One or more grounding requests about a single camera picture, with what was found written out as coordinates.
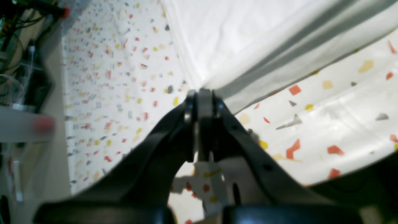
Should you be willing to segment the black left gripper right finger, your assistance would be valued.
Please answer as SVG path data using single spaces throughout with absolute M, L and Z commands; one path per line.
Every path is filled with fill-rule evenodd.
M 229 205 L 200 224 L 364 224 L 360 212 L 300 185 L 212 90 L 198 93 L 199 159 L 216 162 Z

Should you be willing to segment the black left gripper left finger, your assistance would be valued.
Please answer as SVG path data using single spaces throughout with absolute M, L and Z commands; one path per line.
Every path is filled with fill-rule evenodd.
M 174 224 L 167 206 L 173 179 L 193 160 L 197 93 L 167 113 L 100 181 L 76 196 L 44 203 L 34 224 Z

